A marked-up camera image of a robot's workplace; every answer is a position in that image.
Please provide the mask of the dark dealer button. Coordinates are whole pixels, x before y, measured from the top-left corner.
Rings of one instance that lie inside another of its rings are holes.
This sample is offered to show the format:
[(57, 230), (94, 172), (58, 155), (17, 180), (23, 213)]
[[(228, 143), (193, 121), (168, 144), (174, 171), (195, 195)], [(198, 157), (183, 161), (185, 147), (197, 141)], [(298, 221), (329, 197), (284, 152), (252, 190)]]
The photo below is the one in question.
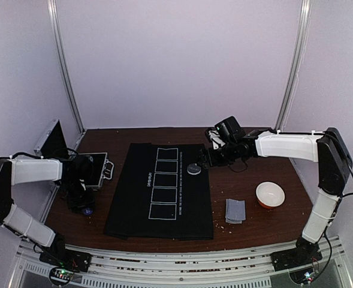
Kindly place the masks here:
[(190, 175), (198, 175), (201, 173), (201, 167), (196, 163), (192, 163), (187, 167), (187, 172)]

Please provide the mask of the purple small blind button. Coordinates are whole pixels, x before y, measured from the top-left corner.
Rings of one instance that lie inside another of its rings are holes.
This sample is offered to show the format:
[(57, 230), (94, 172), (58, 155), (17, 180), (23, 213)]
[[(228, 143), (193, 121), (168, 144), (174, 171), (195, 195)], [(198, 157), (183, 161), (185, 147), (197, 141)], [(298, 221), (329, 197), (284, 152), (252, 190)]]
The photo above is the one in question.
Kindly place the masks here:
[(93, 209), (92, 208), (84, 208), (84, 209), (82, 209), (82, 213), (84, 215), (92, 215), (93, 214)]

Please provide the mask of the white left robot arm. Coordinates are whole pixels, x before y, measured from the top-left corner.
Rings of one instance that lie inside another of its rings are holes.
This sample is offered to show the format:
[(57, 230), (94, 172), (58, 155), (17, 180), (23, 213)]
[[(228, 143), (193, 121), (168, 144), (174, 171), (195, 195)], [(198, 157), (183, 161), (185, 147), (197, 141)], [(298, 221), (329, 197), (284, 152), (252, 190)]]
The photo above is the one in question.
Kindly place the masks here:
[(71, 212), (92, 213), (95, 197), (85, 184), (92, 172), (92, 162), (79, 155), (72, 159), (24, 153), (0, 157), (0, 226), (39, 248), (42, 262), (85, 271), (90, 254), (68, 249), (65, 237), (42, 223), (35, 213), (43, 207), (39, 201), (48, 198), (50, 184), (64, 190)]

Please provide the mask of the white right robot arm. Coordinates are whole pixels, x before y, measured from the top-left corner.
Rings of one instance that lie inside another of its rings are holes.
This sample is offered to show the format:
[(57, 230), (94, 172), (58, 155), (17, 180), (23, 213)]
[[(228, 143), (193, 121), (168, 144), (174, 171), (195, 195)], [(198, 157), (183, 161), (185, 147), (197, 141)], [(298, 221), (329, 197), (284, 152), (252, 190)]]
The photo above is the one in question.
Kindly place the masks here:
[(353, 160), (338, 129), (284, 132), (272, 128), (245, 131), (230, 116), (205, 132), (210, 148), (203, 148), (194, 169), (230, 166), (236, 160), (250, 158), (289, 158), (317, 166), (318, 194), (308, 221), (295, 247), (271, 254), (275, 270), (308, 265), (322, 259), (319, 240), (327, 236), (339, 206), (347, 194), (345, 187), (353, 179)]

